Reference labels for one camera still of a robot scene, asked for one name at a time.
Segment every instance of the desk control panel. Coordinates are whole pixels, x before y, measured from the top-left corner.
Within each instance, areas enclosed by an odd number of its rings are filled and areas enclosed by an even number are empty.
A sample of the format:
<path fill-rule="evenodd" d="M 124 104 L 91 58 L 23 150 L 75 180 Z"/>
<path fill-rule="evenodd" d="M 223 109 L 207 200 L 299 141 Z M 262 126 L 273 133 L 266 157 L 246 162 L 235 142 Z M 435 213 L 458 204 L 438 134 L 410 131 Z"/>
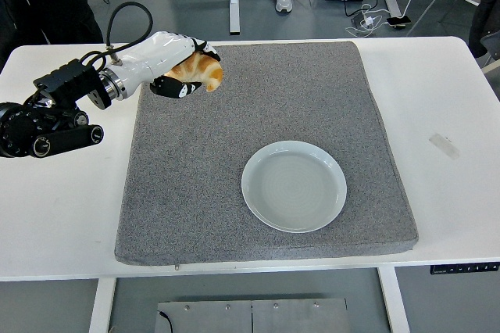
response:
<path fill-rule="evenodd" d="M 430 274 L 495 272 L 498 267 L 500 267 L 500 263 L 431 265 Z"/>

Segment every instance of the white robotic hand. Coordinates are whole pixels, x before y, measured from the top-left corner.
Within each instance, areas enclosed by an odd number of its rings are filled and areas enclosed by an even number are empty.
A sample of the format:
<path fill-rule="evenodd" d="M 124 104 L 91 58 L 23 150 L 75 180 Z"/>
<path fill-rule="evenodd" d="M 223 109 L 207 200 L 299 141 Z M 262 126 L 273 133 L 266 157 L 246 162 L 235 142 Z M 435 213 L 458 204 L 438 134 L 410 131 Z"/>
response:
<path fill-rule="evenodd" d="M 124 50 L 120 59 L 115 57 L 99 75 L 109 98 L 123 100 L 130 97 L 141 84 L 152 83 L 197 51 L 220 60 L 215 49 L 206 41 L 182 34 L 156 32 L 143 42 Z M 170 83 L 168 89 L 160 90 L 152 85 L 152 90 L 157 95 L 179 98 L 200 86 L 199 83 L 181 83 L 175 79 L 171 79 Z M 99 108 L 106 107 L 94 92 L 89 94 L 89 98 Z"/>

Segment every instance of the gray floor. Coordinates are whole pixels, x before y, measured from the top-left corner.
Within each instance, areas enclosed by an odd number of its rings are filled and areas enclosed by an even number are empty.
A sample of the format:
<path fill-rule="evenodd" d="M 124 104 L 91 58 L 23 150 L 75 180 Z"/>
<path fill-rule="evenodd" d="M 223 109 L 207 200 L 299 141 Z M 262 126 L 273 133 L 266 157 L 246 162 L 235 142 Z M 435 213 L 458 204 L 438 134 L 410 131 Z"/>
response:
<path fill-rule="evenodd" d="M 351 19 L 345 15 L 342 2 L 325 0 L 294 0 L 294 9 L 287 16 L 278 16 L 273 0 L 240 0 L 241 33 L 229 31 L 229 0 L 89 0 L 97 21 L 106 29 L 111 12 L 122 2 L 137 1 L 152 12 L 155 30 L 168 30 L 209 40 L 277 40 L 307 38 L 351 38 L 346 28 Z M 409 0 L 398 0 L 402 10 Z M 432 0 L 412 0 L 407 15 L 416 22 L 423 9 Z M 374 5 L 376 0 L 365 0 Z M 440 23 L 445 10 L 454 0 L 438 0 L 412 35 L 453 35 L 466 40 L 475 7 L 468 2 L 456 3 L 453 10 Z M 352 13 L 361 3 L 348 2 L 347 13 Z M 384 9 L 384 0 L 378 0 L 376 9 Z M 385 21 L 387 13 L 374 13 Z M 113 25 L 112 41 L 127 42 L 139 36 L 146 27 L 145 16 L 139 9 L 125 9 Z M 409 27 L 395 30 L 381 25 L 370 37 L 404 37 Z"/>
<path fill-rule="evenodd" d="M 125 1 L 140 2 L 150 9 L 153 31 L 168 30 L 209 41 L 352 37 L 346 31 L 351 20 L 343 4 L 324 0 L 294 0 L 294 10 L 287 16 L 276 14 L 273 0 L 240 0 L 239 35 L 229 32 L 229 0 L 110 0 L 108 5 L 89 0 L 103 31 L 111 12 Z M 431 1 L 412 0 L 407 15 L 415 22 Z M 412 36 L 456 36 L 466 41 L 475 8 L 464 1 L 454 2 L 437 0 Z M 377 9 L 383 9 L 384 1 L 378 3 Z M 408 0 L 398 3 L 403 10 Z M 359 6 L 349 2 L 348 13 Z M 386 17 L 385 13 L 374 15 Z M 140 10 L 125 9 L 116 18 L 111 40 L 133 41 L 146 24 Z M 382 25 L 370 37 L 405 37 L 409 29 Z M 430 276 L 428 271 L 429 267 L 410 267 L 397 272 L 412 333 L 498 331 L 498 272 Z M 0 331 L 87 331 L 95 287 L 95 280 L 2 282 Z M 320 296 L 348 300 L 352 332 L 389 331 L 375 270 L 123 279 L 116 287 L 112 325 L 115 333 L 151 332 L 156 304 L 168 300 Z"/>

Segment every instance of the white table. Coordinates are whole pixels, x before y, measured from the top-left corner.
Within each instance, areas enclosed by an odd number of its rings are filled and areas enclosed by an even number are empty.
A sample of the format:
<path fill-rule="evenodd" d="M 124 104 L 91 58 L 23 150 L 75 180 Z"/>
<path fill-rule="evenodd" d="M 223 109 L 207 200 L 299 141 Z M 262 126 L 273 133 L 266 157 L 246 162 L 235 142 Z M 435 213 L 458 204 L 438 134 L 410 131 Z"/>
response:
<path fill-rule="evenodd" d="M 116 278 L 377 267 L 392 329 L 406 331 L 395 267 L 500 261 L 500 103 L 457 38 L 353 42 L 418 227 L 420 240 L 413 250 L 383 256 L 198 263 L 178 269 L 117 262 L 113 250 L 136 94 L 106 111 L 86 98 L 80 100 L 91 123 L 105 129 L 100 145 L 47 159 L 0 158 L 0 281 L 99 278 L 91 329 L 104 331 Z M 0 75 L 0 102 L 23 102 L 34 92 L 34 79 L 94 49 L 18 48 Z M 429 140 L 435 135 L 447 139 L 444 146 Z"/>

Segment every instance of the smartphone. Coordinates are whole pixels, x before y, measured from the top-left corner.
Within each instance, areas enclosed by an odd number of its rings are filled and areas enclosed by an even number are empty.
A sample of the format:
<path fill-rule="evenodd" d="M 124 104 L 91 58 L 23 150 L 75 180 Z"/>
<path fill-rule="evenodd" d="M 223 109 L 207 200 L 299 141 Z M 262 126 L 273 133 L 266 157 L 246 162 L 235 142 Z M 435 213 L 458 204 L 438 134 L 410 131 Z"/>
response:
<path fill-rule="evenodd" d="M 387 22 L 391 27 L 395 27 L 395 26 L 402 26 L 405 24 L 409 24 L 412 21 L 407 16 L 402 16 L 401 18 L 398 17 L 387 18 Z"/>

